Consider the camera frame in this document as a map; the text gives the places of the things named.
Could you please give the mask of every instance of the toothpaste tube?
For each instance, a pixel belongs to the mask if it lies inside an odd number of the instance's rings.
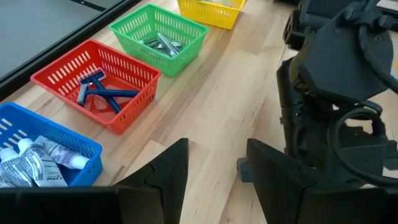
[[[0,166],[0,189],[7,188],[7,187],[16,187],[14,184],[11,183],[8,175],[4,171],[4,169]]]
[[[21,139],[18,148],[26,172],[39,187],[68,187],[58,165],[44,152],[42,146],[30,139]]]
[[[15,150],[11,148],[1,149],[0,159],[1,167],[14,185],[17,187],[34,186],[32,178],[25,172],[23,163]]]
[[[69,169],[82,170],[90,160],[89,158],[82,156],[80,153],[69,150],[65,146],[44,136],[39,136],[35,140],[35,143],[41,145],[54,162]]]

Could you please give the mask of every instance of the wooden table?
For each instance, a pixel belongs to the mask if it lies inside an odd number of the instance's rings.
[[[148,2],[179,13],[176,0],[143,0],[131,10]],[[382,3],[398,9],[394,2]],[[270,0],[248,0],[233,30],[209,27],[200,55],[176,78],[161,76],[154,102],[120,136],[33,83],[5,101],[102,144],[104,171],[96,185],[121,180],[187,137],[190,165],[181,223],[265,223],[254,187],[238,180],[235,162],[245,156],[248,138],[284,147],[275,72],[295,55],[282,40],[291,10]],[[108,28],[93,39],[123,51]],[[387,91],[374,100],[384,107],[389,137],[397,139],[398,97]]]

